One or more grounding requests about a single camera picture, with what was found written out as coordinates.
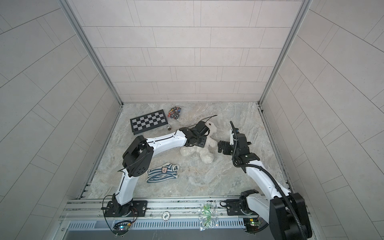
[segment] plastic bag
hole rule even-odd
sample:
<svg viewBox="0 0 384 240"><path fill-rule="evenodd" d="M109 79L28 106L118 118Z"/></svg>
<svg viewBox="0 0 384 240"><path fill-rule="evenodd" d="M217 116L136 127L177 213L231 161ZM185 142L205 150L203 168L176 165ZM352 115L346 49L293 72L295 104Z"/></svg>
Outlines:
<svg viewBox="0 0 384 240"><path fill-rule="evenodd" d="M218 226L218 212L214 202L202 205L199 209L200 231Z"/></svg>

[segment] chessboard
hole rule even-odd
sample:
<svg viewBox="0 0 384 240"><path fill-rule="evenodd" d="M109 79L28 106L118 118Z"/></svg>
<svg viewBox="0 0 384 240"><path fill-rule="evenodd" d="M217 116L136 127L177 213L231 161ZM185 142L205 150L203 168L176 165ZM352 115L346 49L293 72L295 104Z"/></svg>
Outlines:
<svg viewBox="0 0 384 240"><path fill-rule="evenodd" d="M132 118L130 121L133 135L168 124L164 110Z"/></svg>

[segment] marble floor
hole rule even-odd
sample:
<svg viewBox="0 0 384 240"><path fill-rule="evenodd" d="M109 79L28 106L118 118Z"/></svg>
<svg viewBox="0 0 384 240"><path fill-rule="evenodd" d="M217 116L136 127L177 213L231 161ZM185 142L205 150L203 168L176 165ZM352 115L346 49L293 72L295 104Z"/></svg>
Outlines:
<svg viewBox="0 0 384 240"><path fill-rule="evenodd" d="M285 180L272 150L264 124L255 103L157 103L125 104L112 133L111 139L93 177L89 199L100 199L113 194L119 185L122 168L122 155L136 137L131 131L131 118L164 109L167 113L173 106L182 108L179 120L168 119L171 132L197 123L200 119L215 115L210 121L217 127L212 134L215 141L229 141L232 120L240 133L245 133L252 142L250 151L263 161L267 170L281 184ZM144 137L157 137L170 133L165 126L143 133ZM204 163L198 153L183 157L180 148L173 148L152 158L149 169L159 167L167 162L178 164L178 178L160 183L147 183L147 174L140 176L134 197L171 197L171 196L217 196L238 195L249 189L259 190L257 184L240 168L232 165L231 157L217 152L217 147L209 147L214 154L212 163Z"/></svg>

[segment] black cable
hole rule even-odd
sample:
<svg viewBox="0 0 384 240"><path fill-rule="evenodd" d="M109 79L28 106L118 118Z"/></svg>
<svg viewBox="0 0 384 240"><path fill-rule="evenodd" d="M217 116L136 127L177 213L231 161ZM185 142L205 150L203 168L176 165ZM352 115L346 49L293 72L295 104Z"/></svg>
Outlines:
<svg viewBox="0 0 384 240"><path fill-rule="evenodd" d="M232 154L232 163L235 167L254 167L254 168L257 168L259 169L260 171L264 172L270 179L271 181L273 182L273 184L275 185L275 188L276 190L280 193L280 195L282 196L283 198L283 201L286 203L289 211L291 211L291 214L293 215L293 218L295 219L295 222L296 222L296 225L297 225L297 228L299 229L300 231L300 234L301 234L301 237L303 240L307 240L307 237L305 236L305 233L304 233L304 229L303 229L303 226L301 225L301 222L300 222L300 219L299 217L297 216L291 202L288 200L288 198L286 197L285 193L283 192L283 190L281 189L281 187L279 186L279 184L277 183L277 181L275 180L275 178L267 171L265 170L264 168L260 167L260 166L257 166L257 165L254 165L254 164L240 164L240 165L237 165L236 162L235 162L235 151L236 151L236 147L237 147L237 134L236 134L236 130L235 130L235 127L233 125L233 122L230 121L231 123L231 126L232 126L232 130L234 132L234 136L236 138L235 140L235 147L233 149L233 154Z"/></svg>
<svg viewBox="0 0 384 240"><path fill-rule="evenodd" d="M103 203L102 203L102 205L101 205L101 207L102 207L101 209L104 208L104 200L105 200L105 198L106 198L106 197L109 197L109 196L113 197L112 195L107 195L107 196L105 196L105 197L103 198ZM109 224L108 224L108 222L107 222L107 219L105 218L105 211L104 211L104 209L103 209L103 216L104 216L104 220L105 220L105 222L107 223L107 225L108 225L108 227L109 227L109 230L111 230L111 232L112 232L113 234L115 234L115 233L112 231L111 227L109 226Z"/></svg>

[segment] white plush toy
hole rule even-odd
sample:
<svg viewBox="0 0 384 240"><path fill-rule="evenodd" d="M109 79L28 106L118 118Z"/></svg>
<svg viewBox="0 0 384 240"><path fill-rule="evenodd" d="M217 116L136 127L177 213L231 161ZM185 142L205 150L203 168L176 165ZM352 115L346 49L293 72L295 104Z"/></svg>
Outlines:
<svg viewBox="0 0 384 240"><path fill-rule="evenodd" d="M208 146L217 147L217 142L211 138L212 134L217 132L217 127L211 121L207 121L206 125L209 127L209 134L207 136L207 141L205 142L204 147L182 147L180 148L180 153L182 156L191 156L194 152L200 154L200 158L204 163L211 163L214 160L214 155L209 151Z"/></svg>

